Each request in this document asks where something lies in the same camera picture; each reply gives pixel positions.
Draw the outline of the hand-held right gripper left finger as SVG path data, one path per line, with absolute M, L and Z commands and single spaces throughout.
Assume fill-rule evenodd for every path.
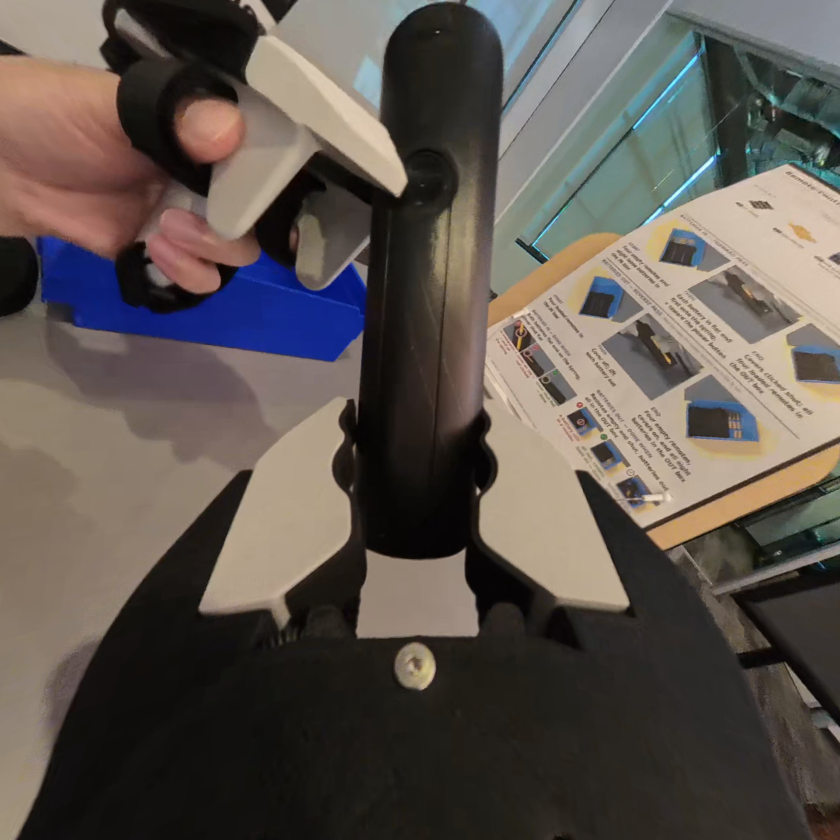
M 200 602 L 205 616 L 268 611 L 279 628 L 310 609 L 351 613 L 364 584 L 354 491 L 355 405 L 331 401 L 253 468 Z

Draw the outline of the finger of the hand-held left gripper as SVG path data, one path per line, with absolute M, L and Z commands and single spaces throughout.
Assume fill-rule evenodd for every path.
M 387 128 L 308 59 L 275 35 L 260 36 L 247 64 L 247 83 L 325 149 L 354 165 L 393 196 L 406 170 Z

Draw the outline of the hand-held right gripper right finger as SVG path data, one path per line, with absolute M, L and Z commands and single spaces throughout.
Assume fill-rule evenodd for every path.
M 561 608 L 622 615 L 629 597 L 579 481 L 560 452 L 506 407 L 485 407 L 469 550 L 496 574 L 486 598 L 528 626 Z

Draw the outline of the black remote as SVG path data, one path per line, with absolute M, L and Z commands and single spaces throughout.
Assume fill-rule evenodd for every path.
M 464 549 L 483 409 L 503 89 L 481 12 L 432 3 L 384 58 L 381 120 L 404 164 L 374 201 L 355 447 L 368 550 Z

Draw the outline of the person's left hand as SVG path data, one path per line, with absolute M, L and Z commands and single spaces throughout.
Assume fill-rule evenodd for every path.
M 2 56 L 2 236 L 50 236 L 106 259 L 140 236 L 169 179 L 123 132 L 118 85 L 105 70 Z M 215 98 L 184 101 L 175 128 L 198 164 L 223 161 L 245 137 L 237 107 Z M 225 240 L 183 209 L 165 211 L 147 242 L 153 265 L 195 294 L 220 288 L 216 265 L 260 256 L 252 233 Z

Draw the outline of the instruction sheet on stand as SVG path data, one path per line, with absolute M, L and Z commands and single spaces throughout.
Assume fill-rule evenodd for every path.
M 490 303 L 488 327 L 524 309 L 533 299 L 612 247 L 619 239 L 620 235 L 614 233 L 590 234 L 564 248 Z M 685 512 L 666 524 L 651 528 L 647 535 L 660 549 L 673 549 L 812 487 L 828 476 L 837 465 L 838 458 L 839 446 L 835 444 L 747 486 L 730 490 L 727 495 Z

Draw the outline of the blue plastic bin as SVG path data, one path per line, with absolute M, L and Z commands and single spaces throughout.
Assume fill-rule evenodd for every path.
M 38 240 L 41 298 L 82 329 L 336 361 L 364 327 L 366 285 L 349 265 L 311 291 L 263 255 L 187 311 L 155 314 L 120 295 L 112 262 L 55 238 Z

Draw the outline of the printed instruction poster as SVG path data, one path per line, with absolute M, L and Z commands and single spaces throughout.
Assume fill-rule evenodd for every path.
M 662 213 L 488 332 L 488 385 L 646 529 L 838 445 L 838 189 Z

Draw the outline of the black wristband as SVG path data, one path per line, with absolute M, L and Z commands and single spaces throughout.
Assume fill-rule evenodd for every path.
M 1 237 L 1 317 L 25 310 L 39 283 L 39 258 L 26 238 Z

